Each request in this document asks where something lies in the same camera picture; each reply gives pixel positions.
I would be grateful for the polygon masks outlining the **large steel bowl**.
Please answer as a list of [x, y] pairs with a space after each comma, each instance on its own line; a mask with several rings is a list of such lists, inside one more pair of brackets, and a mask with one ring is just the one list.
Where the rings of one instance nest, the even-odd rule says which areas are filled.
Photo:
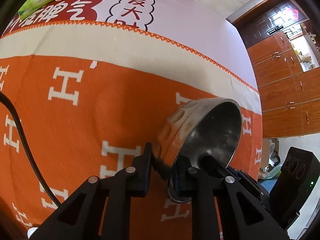
[[239, 104], [233, 99], [203, 98], [178, 107], [165, 121], [153, 144], [154, 169], [168, 182], [173, 202], [186, 203], [184, 173], [201, 168], [210, 155], [228, 167], [238, 147], [242, 128]]

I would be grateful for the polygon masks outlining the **black electronic box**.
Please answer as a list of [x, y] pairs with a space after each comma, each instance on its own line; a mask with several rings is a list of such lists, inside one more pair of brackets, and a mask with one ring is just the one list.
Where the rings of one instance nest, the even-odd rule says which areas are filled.
[[310, 151], [291, 147], [270, 192], [271, 215], [287, 230], [319, 179], [319, 160]]

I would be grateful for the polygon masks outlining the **wooden cabinets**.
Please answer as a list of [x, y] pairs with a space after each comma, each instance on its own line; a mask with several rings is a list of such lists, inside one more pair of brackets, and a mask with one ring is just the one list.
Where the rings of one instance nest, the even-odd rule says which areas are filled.
[[319, 132], [319, 29], [295, 0], [263, 0], [232, 24], [253, 66], [263, 138]]

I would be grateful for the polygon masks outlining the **orange H-pattern blanket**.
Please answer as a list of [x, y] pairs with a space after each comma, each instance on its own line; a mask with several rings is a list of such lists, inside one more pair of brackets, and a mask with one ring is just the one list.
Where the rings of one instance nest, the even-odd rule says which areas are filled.
[[94, 21], [11, 23], [1, 36], [1, 92], [60, 201], [88, 177], [129, 166], [177, 107], [216, 96], [241, 107], [231, 165], [258, 176], [259, 93], [241, 37], [226, 21], [182, 33]]

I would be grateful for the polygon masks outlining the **pink printed tablecloth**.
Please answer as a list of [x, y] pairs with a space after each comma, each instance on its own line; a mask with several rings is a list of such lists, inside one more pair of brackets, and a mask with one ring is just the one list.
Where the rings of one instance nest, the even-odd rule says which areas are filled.
[[210, 57], [257, 87], [235, 26], [196, 0], [54, 0], [23, 21], [15, 15], [4, 32], [61, 20], [114, 23], [161, 35]]

